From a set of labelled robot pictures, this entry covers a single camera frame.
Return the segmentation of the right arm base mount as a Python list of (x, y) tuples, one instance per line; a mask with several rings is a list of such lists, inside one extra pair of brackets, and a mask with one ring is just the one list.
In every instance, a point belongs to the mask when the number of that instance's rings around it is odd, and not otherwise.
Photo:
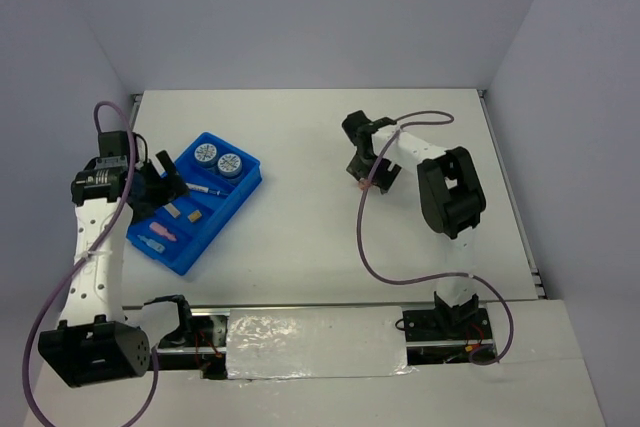
[(461, 324), (443, 329), (434, 308), (404, 310), (394, 327), (404, 334), (410, 366), (494, 363), (498, 351), (485, 308)]

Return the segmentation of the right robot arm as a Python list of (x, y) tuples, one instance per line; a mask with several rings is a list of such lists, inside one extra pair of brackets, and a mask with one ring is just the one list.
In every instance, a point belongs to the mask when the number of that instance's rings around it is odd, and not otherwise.
[(457, 338), (479, 309), (472, 280), (473, 243), (486, 198), (469, 151), (464, 147), (446, 149), (412, 135), (406, 129), (418, 123), (410, 117), (371, 120), (359, 110), (342, 122), (355, 147), (346, 171), (362, 190), (357, 247), (363, 254), (362, 217), (368, 191), (377, 188), (385, 194), (401, 172), (415, 175), (422, 216), (427, 226), (446, 240), (444, 271), (428, 276), (436, 281), (435, 327), (442, 336)]

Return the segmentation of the grey eraser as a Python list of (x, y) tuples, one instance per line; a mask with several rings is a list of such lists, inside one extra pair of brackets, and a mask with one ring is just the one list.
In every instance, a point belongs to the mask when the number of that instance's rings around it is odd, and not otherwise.
[(181, 212), (179, 209), (171, 202), (165, 204), (163, 208), (173, 217), (179, 218), (181, 216)]

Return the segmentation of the light blue correction tape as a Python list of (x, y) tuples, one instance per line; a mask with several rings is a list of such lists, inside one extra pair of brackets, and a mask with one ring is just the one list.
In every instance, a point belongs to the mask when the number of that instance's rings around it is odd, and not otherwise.
[(137, 235), (136, 238), (146, 249), (149, 249), (156, 254), (162, 255), (166, 252), (166, 246), (154, 238), (144, 235)]

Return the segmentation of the blue white whiteboard marker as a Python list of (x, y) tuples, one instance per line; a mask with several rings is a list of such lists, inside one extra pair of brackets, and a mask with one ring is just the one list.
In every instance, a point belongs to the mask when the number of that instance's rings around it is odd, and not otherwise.
[(225, 191), (217, 190), (214, 188), (210, 188), (207, 186), (197, 185), (193, 183), (187, 183), (187, 187), (192, 192), (199, 192), (207, 195), (217, 196), (217, 197), (227, 197), (228, 193)]

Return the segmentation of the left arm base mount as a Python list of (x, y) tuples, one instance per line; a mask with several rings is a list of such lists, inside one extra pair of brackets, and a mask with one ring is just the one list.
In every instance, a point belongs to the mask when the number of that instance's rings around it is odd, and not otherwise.
[(201, 379), (224, 380), (226, 369), (225, 316), (181, 312), (174, 305), (147, 305), (128, 323), (142, 330), (158, 355), (162, 371), (188, 371)]

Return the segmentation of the small tan eraser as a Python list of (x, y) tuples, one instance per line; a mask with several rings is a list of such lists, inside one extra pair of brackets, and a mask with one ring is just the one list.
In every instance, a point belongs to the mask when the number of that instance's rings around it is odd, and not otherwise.
[(190, 222), (194, 223), (197, 222), (198, 220), (200, 220), (202, 218), (202, 214), (199, 210), (195, 210), (193, 211), (189, 216), (188, 219)]

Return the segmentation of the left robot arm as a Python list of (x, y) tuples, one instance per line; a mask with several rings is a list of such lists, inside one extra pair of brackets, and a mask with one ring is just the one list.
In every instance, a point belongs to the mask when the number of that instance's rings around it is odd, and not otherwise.
[(141, 160), (136, 137), (125, 131), (99, 133), (98, 146), (98, 156), (71, 184), (77, 220), (74, 260), (80, 268), (63, 284), (68, 294), (57, 326), (38, 338), (39, 354), (71, 388), (141, 377), (153, 347), (163, 339), (185, 345), (196, 332), (182, 295), (147, 301), (134, 317), (126, 316), (122, 302), (129, 227), (187, 194), (186, 183), (166, 152), (157, 155), (166, 175), (150, 160)]

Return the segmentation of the blue cleaning gel jar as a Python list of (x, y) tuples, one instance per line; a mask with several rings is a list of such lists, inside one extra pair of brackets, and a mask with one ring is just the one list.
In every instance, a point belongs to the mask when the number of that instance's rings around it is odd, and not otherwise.
[(204, 169), (215, 168), (218, 160), (218, 149), (213, 143), (201, 143), (195, 147), (193, 159), (198, 166)]

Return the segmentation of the pink correction tape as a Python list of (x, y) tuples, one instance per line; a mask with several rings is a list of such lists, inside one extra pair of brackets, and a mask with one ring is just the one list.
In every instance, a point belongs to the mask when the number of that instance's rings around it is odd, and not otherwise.
[(167, 227), (158, 222), (151, 222), (149, 224), (149, 229), (158, 236), (169, 240), (170, 242), (176, 242), (178, 240), (177, 236), (174, 233), (172, 233)]

